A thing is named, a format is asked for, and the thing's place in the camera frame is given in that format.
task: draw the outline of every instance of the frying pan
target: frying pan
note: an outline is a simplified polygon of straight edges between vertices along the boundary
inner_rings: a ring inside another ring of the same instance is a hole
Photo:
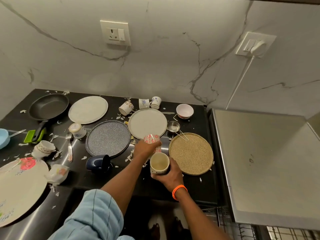
[[[46,123],[63,113],[68,105],[69,99],[62,94],[48,94],[33,102],[29,109],[29,116],[41,121],[32,138],[33,142],[38,140]]]

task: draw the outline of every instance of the metal rack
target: metal rack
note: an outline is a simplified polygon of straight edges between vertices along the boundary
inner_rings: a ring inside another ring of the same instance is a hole
[[[233,240],[320,240],[319,231],[234,223],[229,211],[222,207],[204,212]]]

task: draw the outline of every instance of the white plate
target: white plate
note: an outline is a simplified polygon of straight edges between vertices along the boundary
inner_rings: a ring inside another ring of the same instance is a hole
[[[146,135],[162,136],[167,130],[167,119],[163,113],[153,108],[144,108],[135,112],[129,119],[130,133],[140,139]]]
[[[25,214],[46,188],[49,172],[42,160],[27,157],[0,168],[0,227]]]
[[[69,118],[82,125],[101,119],[108,110],[108,102],[99,96],[84,97],[76,101],[69,110]]]

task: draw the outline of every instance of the fork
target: fork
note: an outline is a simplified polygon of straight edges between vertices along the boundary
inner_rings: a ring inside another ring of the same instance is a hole
[[[72,134],[69,132],[66,134],[66,140],[69,141],[69,145],[68,145],[68,154],[69,154],[69,162],[72,163],[72,146],[71,146],[71,139],[72,139]]]

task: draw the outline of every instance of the orange wristband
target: orange wristband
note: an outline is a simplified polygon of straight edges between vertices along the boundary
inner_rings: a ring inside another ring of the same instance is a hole
[[[188,192],[187,188],[186,188],[184,185],[182,185],[182,184],[179,185],[179,186],[177,186],[177,187],[175,187],[174,190],[172,191],[172,197],[173,197],[175,200],[177,200],[177,198],[176,198],[176,196],[175,196],[174,194],[175,194],[176,191],[177,191],[178,189],[180,189],[180,188],[185,188],[186,191]]]

